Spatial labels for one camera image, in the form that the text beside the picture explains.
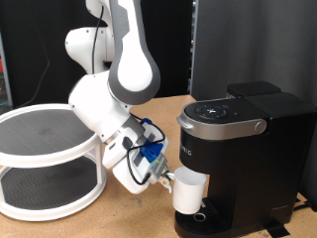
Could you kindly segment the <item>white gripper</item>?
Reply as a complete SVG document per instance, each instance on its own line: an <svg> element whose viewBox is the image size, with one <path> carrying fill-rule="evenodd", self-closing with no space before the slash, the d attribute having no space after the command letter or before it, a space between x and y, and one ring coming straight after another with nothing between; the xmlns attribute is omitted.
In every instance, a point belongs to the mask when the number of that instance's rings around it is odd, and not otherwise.
<svg viewBox="0 0 317 238"><path fill-rule="evenodd" d="M175 179L175 175L167 169L164 155L167 147L167 138L159 139L150 135L143 145L129 149L126 156L113 168L115 178L133 194L140 194L150 184L158 181L172 193L170 179Z"/></svg>

